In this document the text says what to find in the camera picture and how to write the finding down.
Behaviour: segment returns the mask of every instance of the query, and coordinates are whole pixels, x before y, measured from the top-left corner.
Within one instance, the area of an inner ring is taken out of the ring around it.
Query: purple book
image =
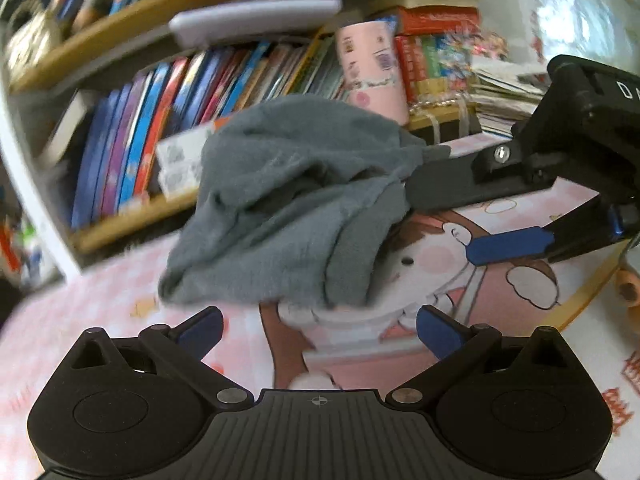
[[[136,110],[142,93],[145,88],[145,75],[137,76],[133,81],[133,86],[127,99],[127,104],[122,114],[122,120],[116,134],[116,140],[113,143],[113,151],[111,152],[111,160],[109,161],[109,169],[107,172],[107,181],[104,186],[104,195],[102,197],[102,216],[112,216],[116,214],[116,195],[120,192],[118,189],[118,177],[122,167],[122,159],[129,143],[129,133],[132,129],[132,122],[136,116]]]

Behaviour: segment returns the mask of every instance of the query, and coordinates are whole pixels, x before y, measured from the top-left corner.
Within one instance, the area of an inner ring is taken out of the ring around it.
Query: pink cylinder
[[[335,39],[349,102],[407,124],[409,110],[388,25],[356,23],[338,30]]]

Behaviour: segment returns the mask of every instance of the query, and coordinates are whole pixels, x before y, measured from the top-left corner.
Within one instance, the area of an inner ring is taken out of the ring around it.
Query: cloth
[[[293,95],[239,113],[207,139],[193,217],[159,282],[166,302],[366,303],[402,180],[449,156],[397,123]]]

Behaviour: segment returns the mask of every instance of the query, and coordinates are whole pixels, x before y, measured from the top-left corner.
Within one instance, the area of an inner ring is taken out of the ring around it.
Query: pink cheek
[[[453,252],[451,252],[451,249],[435,246],[429,247],[428,250],[421,252],[416,261],[426,272],[431,274],[444,274],[453,269],[456,263],[456,257]]]

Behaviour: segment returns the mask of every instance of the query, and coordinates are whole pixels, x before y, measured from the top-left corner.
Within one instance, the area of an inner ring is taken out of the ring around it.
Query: silver bolt
[[[220,390],[217,397],[220,402],[224,402],[225,404],[238,404],[246,400],[248,395],[246,391],[240,388],[227,388],[226,390]]]
[[[422,400],[422,394],[413,388],[400,388],[394,391],[391,397],[395,402],[400,402],[400,404],[415,404]]]
[[[511,156],[511,149],[508,146],[498,146],[494,151],[494,159],[499,164],[504,164]]]

